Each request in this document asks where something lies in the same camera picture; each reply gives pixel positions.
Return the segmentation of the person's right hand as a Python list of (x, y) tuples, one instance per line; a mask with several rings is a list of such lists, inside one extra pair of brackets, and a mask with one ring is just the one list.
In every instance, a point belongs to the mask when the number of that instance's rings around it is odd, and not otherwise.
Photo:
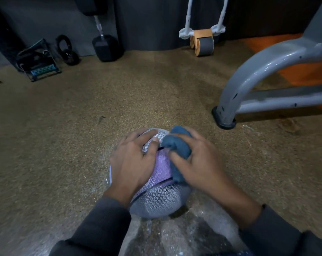
[(181, 137), (192, 150), (191, 174), (183, 175), (192, 187), (206, 193), (219, 204), (227, 195), (231, 182), (223, 170), (223, 163), (217, 148), (196, 130), (187, 129), (192, 137), (176, 134)]

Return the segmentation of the person's left hand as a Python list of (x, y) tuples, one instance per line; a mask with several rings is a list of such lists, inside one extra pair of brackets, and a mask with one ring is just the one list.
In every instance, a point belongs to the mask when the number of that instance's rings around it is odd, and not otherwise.
[(110, 197), (128, 208), (134, 195), (148, 182), (153, 171), (145, 171), (143, 157), (158, 129), (140, 128), (129, 132), (115, 146), (110, 156), (110, 187), (103, 197)]

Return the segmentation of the blue cleaning cloth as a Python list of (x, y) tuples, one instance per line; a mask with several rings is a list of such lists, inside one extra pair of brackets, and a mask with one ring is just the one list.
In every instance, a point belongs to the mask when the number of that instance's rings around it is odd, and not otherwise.
[[(169, 151), (175, 151), (181, 158), (187, 160), (191, 155), (192, 150), (181, 137), (175, 134), (183, 134), (192, 137), (191, 133), (184, 127), (175, 126), (170, 133), (163, 138), (162, 147)], [(170, 169), (171, 178), (175, 183), (186, 184), (185, 178), (172, 161), (170, 161)]]

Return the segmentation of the grey and purple medicine ball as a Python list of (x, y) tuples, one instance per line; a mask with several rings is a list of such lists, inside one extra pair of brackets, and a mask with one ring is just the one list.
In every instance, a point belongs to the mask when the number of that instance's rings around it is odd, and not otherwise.
[(172, 180), (169, 150), (162, 147), (162, 140), (170, 131), (158, 130), (156, 137), (159, 138), (159, 149), (154, 171), (148, 182), (134, 195), (128, 207), (131, 214), (147, 219), (165, 217), (174, 213), (186, 203), (192, 190), (189, 184), (178, 184)]

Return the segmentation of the person's right forearm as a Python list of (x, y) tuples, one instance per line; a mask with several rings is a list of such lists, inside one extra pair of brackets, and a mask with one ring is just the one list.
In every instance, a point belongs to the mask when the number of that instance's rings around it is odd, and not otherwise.
[(237, 223), (254, 256), (322, 256), (322, 239), (301, 232), (270, 206), (261, 205), (234, 184), (220, 184), (212, 197)]

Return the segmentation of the person's left forearm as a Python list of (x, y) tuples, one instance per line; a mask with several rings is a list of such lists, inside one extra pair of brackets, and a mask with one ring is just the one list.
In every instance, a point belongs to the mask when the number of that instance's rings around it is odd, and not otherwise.
[(57, 242), (49, 256), (118, 256), (131, 219), (122, 203), (101, 198), (72, 237)]

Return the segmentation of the black hex dumbbell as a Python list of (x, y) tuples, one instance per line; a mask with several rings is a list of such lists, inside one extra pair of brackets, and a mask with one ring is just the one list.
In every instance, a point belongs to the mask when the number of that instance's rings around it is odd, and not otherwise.
[(108, 0), (74, 0), (78, 10), (87, 17), (95, 19), (99, 36), (93, 38), (92, 45), (101, 62), (112, 62), (121, 58), (124, 50), (118, 40), (109, 34), (104, 34), (99, 16), (108, 11)]

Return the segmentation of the white and orange ab roller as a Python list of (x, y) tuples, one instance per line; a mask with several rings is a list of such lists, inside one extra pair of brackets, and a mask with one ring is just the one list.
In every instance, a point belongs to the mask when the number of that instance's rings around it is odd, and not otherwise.
[(190, 47), (195, 51), (197, 57), (212, 55), (214, 52), (214, 36), (218, 36), (226, 31), (223, 21), (228, 0), (224, 0), (218, 23), (209, 29), (201, 30), (193, 30), (190, 28), (192, 3), (193, 0), (188, 1), (185, 27), (179, 31), (179, 38), (190, 39)]

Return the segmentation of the black kettlebell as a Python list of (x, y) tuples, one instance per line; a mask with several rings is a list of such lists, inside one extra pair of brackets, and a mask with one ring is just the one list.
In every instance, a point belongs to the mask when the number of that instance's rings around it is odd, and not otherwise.
[[(72, 44), (70, 39), (64, 35), (61, 34), (56, 37), (56, 50), (58, 54), (61, 56), (65, 64), (69, 66), (78, 65), (80, 63), (80, 59), (78, 54), (73, 50)], [(67, 48), (61, 49), (61, 42), (65, 41)]]

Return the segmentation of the black and teal step pedal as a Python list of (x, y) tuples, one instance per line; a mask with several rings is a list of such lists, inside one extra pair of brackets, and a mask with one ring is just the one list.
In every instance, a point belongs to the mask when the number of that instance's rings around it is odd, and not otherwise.
[(44, 38), (20, 51), (16, 56), (16, 64), (31, 82), (38, 81), (50, 73), (62, 72)]

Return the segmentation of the grey metal machine frame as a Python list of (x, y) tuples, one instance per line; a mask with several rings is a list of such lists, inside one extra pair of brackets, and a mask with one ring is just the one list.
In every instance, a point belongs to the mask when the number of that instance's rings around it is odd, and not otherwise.
[(322, 84), (251, 91), (272, 73), (292, 65), (322, 61), (322, 4), (303, 36), (274, 44), (243, 63), (227, 82), (212, 109), (218, 127), (236, 126), (237, 114), (322, 105)]

